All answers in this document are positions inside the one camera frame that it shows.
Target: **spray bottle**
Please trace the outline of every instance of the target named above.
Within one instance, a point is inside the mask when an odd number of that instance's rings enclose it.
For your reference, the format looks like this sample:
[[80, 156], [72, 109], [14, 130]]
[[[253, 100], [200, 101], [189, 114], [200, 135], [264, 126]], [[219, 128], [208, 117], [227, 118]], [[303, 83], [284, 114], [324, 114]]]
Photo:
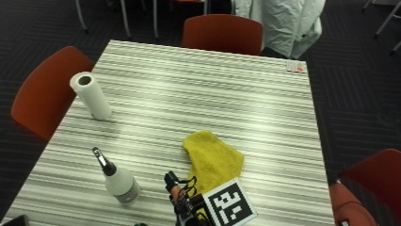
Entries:
[[119, 168], [103, 155], [97, 147], [92, 148], [105, 176], [105, 188], [123, 204], [132, 204], [139, 197], [140, 187], [135, 176], [125, 168]]

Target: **chair leg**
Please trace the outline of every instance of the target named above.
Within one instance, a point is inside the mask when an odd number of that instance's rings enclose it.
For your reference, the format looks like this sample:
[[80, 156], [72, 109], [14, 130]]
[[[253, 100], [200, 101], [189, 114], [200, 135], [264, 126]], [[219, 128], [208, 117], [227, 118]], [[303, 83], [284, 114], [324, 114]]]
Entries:
[[153, 0], [153, 29], [155, 38], [159, 39], [159, 0]]
[[368, 1], [367, 1], [365, 5], [364, 5], [364, 7], [363, 7], [363, 10], [361, 10], [363, 13], [365, 13], [365, 10], [367, 10], [367, 8], [368, 8], [368, 6], [369, 6], [369, 4], [371, 4], [372, 2], [373, 2], [373, 0], [368, 0]]
[[85, 33], [88, 34], [88, 28], [87, 28], [84, 18], [83, 18], [83, 12], [81, 12], [81, 9], [80, 9], [79, 0], [75, 0], [75, 4], [76, 4], [76, 12], [78, 12], [78, 17], [79, 17], [80, 24], [83, 26], [83, 29], [84, 29]]
[[207, 15], [208, 14], [208, 9], [209, 9], [209, 0], [204, 0], [204, 9], [203, 9], [203, 14]]
[[393, 17], [393, 14], [397, 12], [397, 10], [400, 9], [400, 7], [401, 7], [401, 2], [400, 2], [400, 3], [397, 4], [397, 6], [393, 8], [393, 10], [392, 10], [392, 12], [391, 12], [391, 15], [389, 15], [389, 17], [388, 17], [388, 19], [387, 19], [387, 21], [381, 24], [379, 30], [376, 31], [376, 33], [375, 33], [375, 38], [376, 38], [376, 39], [377, 39], [377, 37], [379, 37], [379, 35], [380, 35], [383, 29], [384, 29], [385, 26], [388, 25], [388, 23], [389, 23], [389, 21], [391, 21], [391, 18]]
[[128, 20], [127, 20], [127, 7], [125, 7], [125, 0], [121, 0], [121, 9], [123, 9], [123, 19], [124, 19], [124, 26], [127, 31], [127, 37], [128, 40], [131, 39], [131, 32], [129, 32], [129, 26], [128, 26]]
[[397, 45], [392, 48], [391, 51], [391, 56], [393, 56], [393, 54], [396, 53], [396, 51], [399, 50], [399, 48], [401, 47], [401, 41], [397, 43]]
[[141, 10], [147, 10], [147, 5], [145, 5], [145, 0], [140, 0], [140, 2], [141, 2]]

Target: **striped table surface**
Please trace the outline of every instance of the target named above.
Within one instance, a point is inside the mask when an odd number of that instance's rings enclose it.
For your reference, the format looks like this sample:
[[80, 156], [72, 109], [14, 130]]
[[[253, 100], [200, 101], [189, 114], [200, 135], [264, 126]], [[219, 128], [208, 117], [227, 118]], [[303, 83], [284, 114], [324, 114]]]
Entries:
[[[287, 60], [112, 40], [93, 74], [113, 115], [96, 121], [75, 99], [6, 219], [175, 225], [163, 176], [187, 177], [183, 139], [209, 130], [244, 154], [248, 225], [333, 225], [308, 75]], [[105, 190], [93, 146], [136, 176], [129, 207]]]

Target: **chair backrest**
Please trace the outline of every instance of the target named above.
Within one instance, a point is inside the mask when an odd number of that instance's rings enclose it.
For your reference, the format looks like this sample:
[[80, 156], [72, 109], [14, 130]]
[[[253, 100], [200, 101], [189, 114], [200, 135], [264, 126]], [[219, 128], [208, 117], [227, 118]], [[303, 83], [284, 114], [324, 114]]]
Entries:
[[47, 141], [74, 102], [71, 78], [93, 66], [75, 47], [66, 47], [36, 67], [16, 94], [11, 116]]
[[345, 169], [340, 178], [348, 178], [365, 187], [388, 205], [401, 219], [401, 153], [387, 149]]
[[263, 38], [259, 22], [227, 14], [203, 15], [185, 21], [183, 47], [260, 56]]

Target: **dark carpet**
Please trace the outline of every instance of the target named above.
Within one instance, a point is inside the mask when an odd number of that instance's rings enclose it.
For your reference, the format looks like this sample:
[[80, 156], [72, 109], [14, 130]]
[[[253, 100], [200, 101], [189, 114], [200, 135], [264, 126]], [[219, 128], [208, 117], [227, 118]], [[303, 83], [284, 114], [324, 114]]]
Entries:
[[[159, 1], [159, 40], [152, 1], [145, 0], [147, 11], [140, 1], [127, 1], [132, 41], [180, 46], [183, 22], [201, 15], [201, 4], [179, 4], [171, 12], [167, 0]], [[401, 22], [393, 20], [375, 40], [391, 7], [371, 6], [363, 15], [364, 3], [327, 1], [324, 34], [303, 56], [328, 178], [380, 150], [401, 149], [401, 52], [389, 56], [401, 39]], [[62, 47], [76, 46], [96, 61], [109, 40], [127, 40], [121, 13], [108, 9], [105, 0], [81, 0], [81, 7], [89, 34], [81, 30], [74, 0], [0, 0], [0, 218], [47, 145], [11, 120], [11, 104], [24, 79]], [[215, 5], [212, 10], [227, 11], [227, 6]], [[269, 50], [264, 55], [280, 57]], [[375, 202], [369, 208], [381, 225], [400, 225]]]

